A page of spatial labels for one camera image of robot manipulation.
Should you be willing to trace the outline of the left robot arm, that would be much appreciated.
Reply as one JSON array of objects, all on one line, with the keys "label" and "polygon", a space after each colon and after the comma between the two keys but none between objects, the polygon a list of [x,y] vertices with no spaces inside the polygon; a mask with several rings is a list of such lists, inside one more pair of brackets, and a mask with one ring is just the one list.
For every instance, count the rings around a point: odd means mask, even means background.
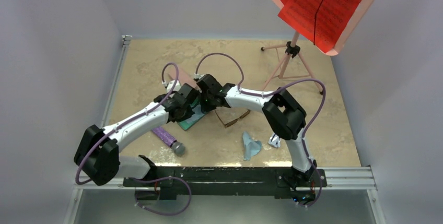
[{"label": "left robot arm", "polygon": [[101,186],[115,177],[129,177],[143,187],[153,185],[156,179],[151,169],[153,163],[144,156],[123,157],[120,152],[154,128],[190,118],[192,104],[199,96],[197,89],[184,84],[178,91],[156,97],[143,110],[120,122],[104,128],[96,125],[86,128],[74,155],[74,163],[78,165],[76,183],[92,181]]}]

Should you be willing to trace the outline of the pink glasses case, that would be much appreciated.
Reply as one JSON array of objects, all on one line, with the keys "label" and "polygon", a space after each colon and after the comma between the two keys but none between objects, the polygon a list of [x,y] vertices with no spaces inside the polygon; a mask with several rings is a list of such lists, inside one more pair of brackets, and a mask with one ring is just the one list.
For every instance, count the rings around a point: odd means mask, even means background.
[{"label": "pink glasses case", "polygon": [[[184,84],[188,84],[192,88],[199,90],[198,85],[196,84],[196,81],[193,79],[191,75],[189,75],[186,71],[184,71],[181,67],[178,67],[178,82],[174,88],[174,91],[178,91]],[[170,88],[176,78],[176,70],[174,67],[167,69],[167,74],[169,78],[171,79],[170,84],[168,85],[168,88]]]}]

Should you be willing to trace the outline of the brown sunglasses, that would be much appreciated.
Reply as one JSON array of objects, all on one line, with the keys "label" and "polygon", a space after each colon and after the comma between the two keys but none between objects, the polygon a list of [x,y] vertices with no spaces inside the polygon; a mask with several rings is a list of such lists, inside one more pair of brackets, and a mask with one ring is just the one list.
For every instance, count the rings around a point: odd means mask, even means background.
[{"label": "brown sunglasses", "polygon": [[236,124],[249,115],[251,111],[245,108],[220,107],[215,110],[215,114],[225,128]]}]

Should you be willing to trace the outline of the teal glasses case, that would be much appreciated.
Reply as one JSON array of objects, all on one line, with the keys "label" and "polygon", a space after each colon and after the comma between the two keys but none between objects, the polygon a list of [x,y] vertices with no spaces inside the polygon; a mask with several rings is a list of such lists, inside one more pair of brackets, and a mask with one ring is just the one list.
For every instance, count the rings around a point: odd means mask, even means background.
[{"label": "teal glasses case", "polygon": [[206,115],[204,112],[202,112],[200,105],[194,107],[192,111],[193,114],[190,118],[177,123],[184,131],[189,130],[193,125],[195,125]]}]

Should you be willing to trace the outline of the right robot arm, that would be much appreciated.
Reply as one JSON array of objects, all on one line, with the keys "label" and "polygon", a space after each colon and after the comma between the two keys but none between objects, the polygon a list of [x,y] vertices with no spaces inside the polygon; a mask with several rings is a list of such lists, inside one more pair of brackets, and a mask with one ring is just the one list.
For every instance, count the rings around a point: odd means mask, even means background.
[{"label": "right robot arm", "polygon": [[195,74],[194,80],[201,90],[201,109],[204,112],[224,107],[263,113],[273,133],[286,141],[292,159],[294,181],[305,186],[313,180],[316,164],[305,140],[307,114],[285,88],[259,92],[241,89],[231,83],[222,86],[210,74]]}]

